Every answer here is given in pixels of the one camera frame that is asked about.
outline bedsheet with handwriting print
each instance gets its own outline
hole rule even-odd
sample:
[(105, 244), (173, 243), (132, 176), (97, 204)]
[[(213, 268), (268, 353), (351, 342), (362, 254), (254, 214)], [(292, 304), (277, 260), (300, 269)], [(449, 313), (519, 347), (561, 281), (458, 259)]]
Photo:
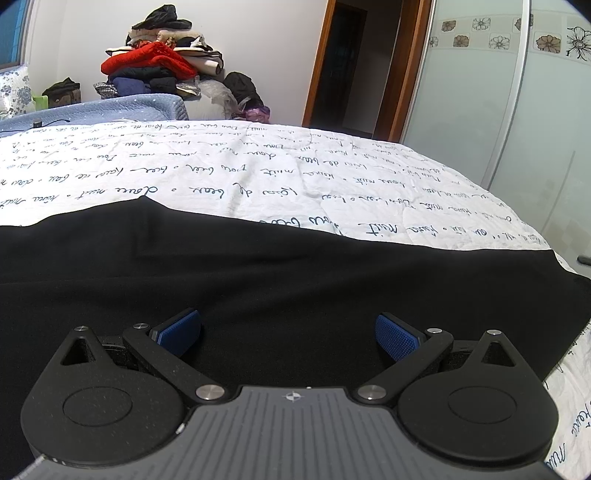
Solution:
[[(398, 144), (237, 121), (48, 127), (0, 139), (2, 225), (140, 195), (363, 240), (549, 248), (498, 198)], [(590, 352), (586, 329), (546, 380), (560, 411), (547, 464), (572, 480), (591, 472)]]

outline red fleece fabric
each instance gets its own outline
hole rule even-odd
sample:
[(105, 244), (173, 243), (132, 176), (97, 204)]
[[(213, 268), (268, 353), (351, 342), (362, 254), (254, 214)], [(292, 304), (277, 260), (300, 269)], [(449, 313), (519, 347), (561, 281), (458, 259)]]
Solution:
[(113, 55), (103, 62), (100, 70), (105, 75), (110, 75), (124, 67), (165, 67), (172, 70), (178, 80), (188, 80), (197, 75), (197, 70), (187, 60), (158, 41), (127, 53)]

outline round metal joint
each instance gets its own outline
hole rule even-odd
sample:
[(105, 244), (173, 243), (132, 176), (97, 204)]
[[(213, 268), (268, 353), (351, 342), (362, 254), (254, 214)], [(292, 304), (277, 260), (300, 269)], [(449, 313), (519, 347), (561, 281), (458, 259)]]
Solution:
[(357, 395), (365, 400), (380, 400), (386, 396), (386, 389), (379, 385), (364, 385), (359, 387)]
[(195, 390), (195, 395), (202, 400), (217, 400), (223, 397), (224, 393), (226, 391), (219, 385), (201, 385), (201, 387)]

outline green object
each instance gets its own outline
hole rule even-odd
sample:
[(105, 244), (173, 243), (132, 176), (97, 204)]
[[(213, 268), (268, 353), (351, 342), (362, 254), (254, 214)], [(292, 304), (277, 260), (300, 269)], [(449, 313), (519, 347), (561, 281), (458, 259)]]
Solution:
[(41, 95), (39, 97), (33, 96), (33, 101), (35, 102), (36, 112), (47, 110), (49, 108), (49, 99), (47, 98), (47, 95)]

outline gray gripper base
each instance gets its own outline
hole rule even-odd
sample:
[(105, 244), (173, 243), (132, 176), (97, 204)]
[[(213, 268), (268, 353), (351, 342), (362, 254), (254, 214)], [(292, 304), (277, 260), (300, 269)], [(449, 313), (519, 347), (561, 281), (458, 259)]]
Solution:
[(231, 402), (197, 408), (174, 440), (141, 460), (116, 467), (77, 469), (41, 459), (17, 478), (556, 480), (559, 477), (543, 463), (505, 472), (470, 471), (446, 464), (414, 446), (387, 409), (356, 404), (341, 388), (244, 387)]

